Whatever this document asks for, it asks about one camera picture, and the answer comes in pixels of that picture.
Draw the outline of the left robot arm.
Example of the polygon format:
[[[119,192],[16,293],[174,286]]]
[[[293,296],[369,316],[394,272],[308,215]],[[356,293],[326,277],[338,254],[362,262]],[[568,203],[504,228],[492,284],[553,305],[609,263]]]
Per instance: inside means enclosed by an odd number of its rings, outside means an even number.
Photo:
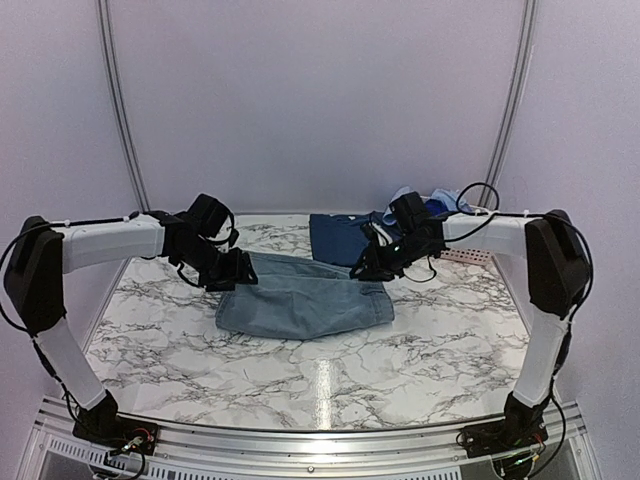
[[[70,289],[85,270],[132,259],[165,259],[178,272],[190,267],[195,288],[232,291],[258,276],[237,247],[233,213],[201,194],[177,213],[146,210],[126,216],[49,221],[27,218],[1,256],[3,288],[16,314],[10,325],[30,339],[47,373],[77,409],[75,433],[119,444],[133,428],[91,367],[75,332],[79,303]]]

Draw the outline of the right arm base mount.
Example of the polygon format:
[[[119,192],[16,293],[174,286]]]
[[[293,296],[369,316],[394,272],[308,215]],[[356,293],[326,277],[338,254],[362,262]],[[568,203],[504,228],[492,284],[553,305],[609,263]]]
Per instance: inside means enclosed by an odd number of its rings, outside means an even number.
[[[456,443],[466,451],[468,458],[477,458],[541,445],[547,439],[543,420],[522,428],[515,420],[501,419],[463,427]]]

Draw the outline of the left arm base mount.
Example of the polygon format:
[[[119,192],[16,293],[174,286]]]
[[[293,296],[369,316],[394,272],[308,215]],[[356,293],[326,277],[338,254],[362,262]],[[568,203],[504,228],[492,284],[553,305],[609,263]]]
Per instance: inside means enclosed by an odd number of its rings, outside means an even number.
[[[113,411],[81,410],[74,419],[73,435],[76,438],[109,447],[113,454],[152,455],[158,434],[156,423],[123,417]]]

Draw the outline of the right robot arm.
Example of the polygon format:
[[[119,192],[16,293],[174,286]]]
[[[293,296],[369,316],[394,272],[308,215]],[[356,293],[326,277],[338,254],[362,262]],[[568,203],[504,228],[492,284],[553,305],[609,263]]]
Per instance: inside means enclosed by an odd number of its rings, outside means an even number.
[[[570,348],[574,316],[590,294],[593,262],[584,235],[563,210],[528,214],[456,209],[432,215],[414,192],[394,200],[390,209],[400,238],[386,243],[368,230],[369,242],[352,267],[351,278],[401,278],[415,261],[438,258],[451,248],[526,260],[534,320],[519,378],[494,435],[506,448],[519,446],[539,425],[551,401]]]

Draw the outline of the pink plastic laundry basket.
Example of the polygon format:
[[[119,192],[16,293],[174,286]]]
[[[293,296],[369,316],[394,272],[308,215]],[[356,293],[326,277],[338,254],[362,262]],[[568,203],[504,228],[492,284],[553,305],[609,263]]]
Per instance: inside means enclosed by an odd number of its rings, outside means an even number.
[[[492,257],[493,254],[486,250],[455,248],[448,248],[440,255],[443,260],[477,266],[487,265],[492,260]]]

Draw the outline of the dark blue t-shirt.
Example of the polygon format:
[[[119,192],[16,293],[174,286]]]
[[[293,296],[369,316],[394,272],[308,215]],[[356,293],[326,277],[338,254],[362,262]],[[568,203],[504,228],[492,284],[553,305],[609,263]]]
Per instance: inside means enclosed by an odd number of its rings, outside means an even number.
[[[395,226],[382,222],[382,213],[373,211],[364,215],[311,214],[309,236],[314,260],[341,267],[353,267],[369,240],[361,227],[372,222],[392,241],[401,236]]]

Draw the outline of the light blue denim jeans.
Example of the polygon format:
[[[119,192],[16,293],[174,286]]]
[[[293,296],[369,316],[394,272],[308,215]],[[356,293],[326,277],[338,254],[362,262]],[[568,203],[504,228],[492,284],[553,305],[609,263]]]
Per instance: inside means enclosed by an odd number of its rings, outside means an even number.
[[[215,315],[220,330],[306,341],[394,321],[383,284],[352,279],[346,267],[258,252],[250,259],[258,283],[221,297]]]

